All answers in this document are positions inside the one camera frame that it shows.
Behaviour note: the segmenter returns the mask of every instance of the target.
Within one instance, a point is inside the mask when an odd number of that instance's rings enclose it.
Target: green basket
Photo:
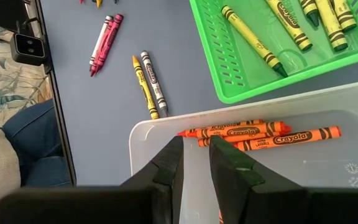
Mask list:
[[[218,98],[235,103],[358,62],[358,0],[348,1],[357,28],[346,33],[349,47],[335,53],[323,25],[314,28],[299,0],[283,0],[313,43],[301,52],[265,0],[190,0]],[[284,65],[282,78],[221,14],[229,5]]]

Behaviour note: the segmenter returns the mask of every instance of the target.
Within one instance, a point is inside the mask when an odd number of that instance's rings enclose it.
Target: pink crayon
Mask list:
[[[106,37],[105,44],[101,45],[102,49],[94,60],[95,63],[91,69],[91,71],[94,70],[93,75],[103,67],[104,62],[106,61],[106,58],[107,58],[109,51],[111,49],[112,43],[114,42],[114,39],[116,38],[119,26],[121,25],[123,18],[124,18],[124,16],[121,14],[117,14],[115,16],[114,22],[112,23],[112,26],[111,26],[111,30],[109,30],[108,36]]]

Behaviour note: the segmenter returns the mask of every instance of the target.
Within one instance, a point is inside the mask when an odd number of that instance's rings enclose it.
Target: white plastic bin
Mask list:
[[[293,131],[339,126],[342,137],[248,152],[302,186],[358,187],[358,83],[221,110],[143,121],[129,138],[132,175],[178,132],[250,119],[284,121]],[[185,139],[185,180],[180,223],[219,223],[209,151]]]

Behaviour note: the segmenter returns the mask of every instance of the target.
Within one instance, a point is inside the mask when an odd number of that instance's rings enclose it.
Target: yellow crayon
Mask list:
[[[330,0],[316,0],[316,4],[334,50],[338,52],[346,49],[348,47],[347,41]]]
[[[356,20],[354,20],[352,11],[346,0],[331,0],[331,5],[335,10],[336,17],[338,18],[343,32],[356,28]]]
[[[237,29],[245,40],[258,52],[265,62],[283,77],[288,77],[281,62],[259,40],[259,38],[247,27],[247,25],[234,13],[229,6],[222,8],[223,16]]]
[[[159,118],[158,112],[157,109],[155,108],[153,97],[152,94],[150,93],[149,86],[147,85],[147,81],[144,77],[142,67],[140,66],[140,63],[135,56],[132,56],[132,61],[134,64],[134,69],[136,72],[137,79],[143,91],[144,98],[146,99],[147,108],[150,111],[150,115],[152,119],[158,119]]]
[[[291,35],[299,49],[305,51],[309,50],[313,44],[310,42],[306,34],[301,30],[298,22],[292,15],[285,9],[281,0],[266,0],[270,8],[279,18],[287,32]]]
[[[315,27],[319,26],[319,16],[317,5],[314,0],[299,0],[305,16],[313,23]]]

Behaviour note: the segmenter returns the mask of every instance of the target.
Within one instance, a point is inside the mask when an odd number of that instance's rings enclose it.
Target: blue table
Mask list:
[[[54,66],[60,121],[78,185],[120,184],[130,177],[128,140],[150,119],[132,67],[148,50],[171,115],[223,108],[214,90],[188,1],[40,0]],[[103,71],[90,78],[89,59],[106,15],[125,16]],[[278,98],[358,82],[358,64],[240,102]]]

